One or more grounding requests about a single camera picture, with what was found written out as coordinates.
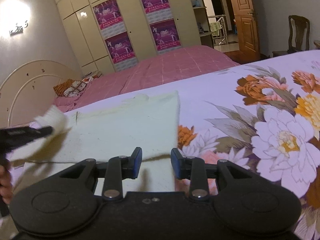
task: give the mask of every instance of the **dark doorway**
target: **dark doorway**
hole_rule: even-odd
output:
[[[224,9],[222,6],[222,1],[221,0],[211,0],[213,9],[214,9],[214,14],[215,15],[222,15],[224,14]]]
[[[226,0],[227,2],[227,7],[228,7],[228,11],[229,11],[229,16],[230,16],[230,22],[231,22],[231,27],[232,27],[232,32],[236,33],[235,29],[236,29],[236,24],[235,24],[235,13],[233,12],[233,7],[232,7],[232,2],[231,0]]]

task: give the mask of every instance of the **hand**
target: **hand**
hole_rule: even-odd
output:
[[[11,174],[3,166],[0,166],[0,197],[9,205],[12,199]]]

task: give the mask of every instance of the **wooden floor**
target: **wooden floor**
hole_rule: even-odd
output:
[[[253,62],[252,60],[248,59],[248,57],[243,52],[239,50],[225,52],[225,55],[231,58],[234,62],[239,63],[241,65]]]

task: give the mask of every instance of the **wooden armrest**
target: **wooden armrest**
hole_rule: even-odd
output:
[[[317,49],[320,49],[320,41],[319,40],[315,40],[313,43],[317,47]]]

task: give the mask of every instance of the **poster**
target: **poster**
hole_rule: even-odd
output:
[[[168,0],[141,0],[149,23],[173,18]]]
[[[173,19],[150,24],[150,27],[160,54],[181,48],[177,27]]]
[[[104,39],[126,31],[116,0],[108,0],[93,7]]]
[[[138,60],[127,32],[108,38],[105,42],[117,71],[130,68],[137,64]]]

